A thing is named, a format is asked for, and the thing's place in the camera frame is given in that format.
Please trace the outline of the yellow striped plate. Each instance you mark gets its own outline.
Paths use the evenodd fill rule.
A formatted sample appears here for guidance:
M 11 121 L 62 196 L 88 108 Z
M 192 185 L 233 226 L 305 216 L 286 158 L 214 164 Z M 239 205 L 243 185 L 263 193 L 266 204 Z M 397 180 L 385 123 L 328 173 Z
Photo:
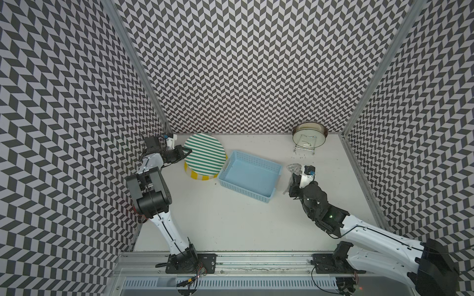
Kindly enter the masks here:
M 188 165 L 187 162 L 184 162 L 184 169 L 185 169 L 186 174 L 194 180 L 207 181 L 207 180 L 212 180 L 212 179 L 218 177 L 218 174 L 215 174 L 215 175 L 202 175 L 200 173 L 197 173 L 196 171 L 191 169 L 191 167 Z

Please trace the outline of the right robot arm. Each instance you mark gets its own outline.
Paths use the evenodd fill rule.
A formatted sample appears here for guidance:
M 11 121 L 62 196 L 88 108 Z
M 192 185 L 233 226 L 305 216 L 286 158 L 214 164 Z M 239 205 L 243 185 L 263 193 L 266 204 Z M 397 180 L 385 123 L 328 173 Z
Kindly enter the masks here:
M 448 248 L 437 240 L 422 242 L 378 228 L 328 202 L 312 175 L 292 174 L 288 194 L 301 202 L 306 216 L 339 243 L 335 263 L 405 284 L 421 296 L 454 296 L 459 269 Z

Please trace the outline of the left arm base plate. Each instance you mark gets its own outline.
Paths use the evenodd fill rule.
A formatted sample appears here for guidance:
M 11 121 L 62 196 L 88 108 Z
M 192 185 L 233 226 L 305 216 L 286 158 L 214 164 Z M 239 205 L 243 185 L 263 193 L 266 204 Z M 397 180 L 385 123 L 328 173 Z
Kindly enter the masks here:
M 196 274 L 204 273 L 211 275 L 215 273 L 217 254 L 204 253 L 190 256 L 169 255 L 165 272 L 167 274 Z

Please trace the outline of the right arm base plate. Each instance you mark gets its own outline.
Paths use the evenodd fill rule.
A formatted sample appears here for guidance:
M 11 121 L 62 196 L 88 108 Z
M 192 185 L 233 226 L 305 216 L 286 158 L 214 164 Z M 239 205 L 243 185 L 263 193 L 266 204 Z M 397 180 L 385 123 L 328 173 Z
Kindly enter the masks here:
M 312 254 L 311 264 L 316 268 L 317 274 L 365 274 L 365 270 L 354 269 L 346 259 L 334 259 L 333 254 Z

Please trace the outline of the grey striped cloth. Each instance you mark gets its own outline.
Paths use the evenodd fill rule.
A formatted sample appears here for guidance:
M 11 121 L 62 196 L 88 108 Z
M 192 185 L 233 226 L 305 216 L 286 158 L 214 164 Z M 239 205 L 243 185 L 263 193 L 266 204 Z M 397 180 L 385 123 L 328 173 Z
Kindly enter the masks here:
M 290 164 L 287 166 L 291 176 L 288 181 L 288 185 L 284 193 L 288 193 L 290 197 L 296 197 L 299 191 L 299 186 L 302 176 L 302 165 L 301 164 Z

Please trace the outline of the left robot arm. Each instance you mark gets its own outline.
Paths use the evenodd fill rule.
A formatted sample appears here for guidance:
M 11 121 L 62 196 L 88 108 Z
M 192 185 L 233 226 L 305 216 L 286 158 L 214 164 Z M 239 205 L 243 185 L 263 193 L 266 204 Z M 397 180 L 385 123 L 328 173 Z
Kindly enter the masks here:
M 157 136 L 147 137 L 144 144 L 140 166 L 126 178 L 133 208 L 154 223 L 163 235 L 170 250 L 169 265 L 176 269 L 186 263 L 196 266 L 199 259 L 194 245 L 183 238 L 173 221 L 172 196 L 162 175 L 163 168 L 185 160 L 193 150 L 174 144 L 163 148 Z

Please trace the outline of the green striped plate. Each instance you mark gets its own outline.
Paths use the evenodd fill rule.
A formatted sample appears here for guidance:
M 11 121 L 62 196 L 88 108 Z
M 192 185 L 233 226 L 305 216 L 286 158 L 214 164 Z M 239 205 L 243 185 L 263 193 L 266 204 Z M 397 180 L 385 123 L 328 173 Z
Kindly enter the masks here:
M 202 175 L 219 174 L 228 158 L 221 142 L 209 134 L 198 133 L 190 136 L 184 147 L 193 150 L 185 162 Z

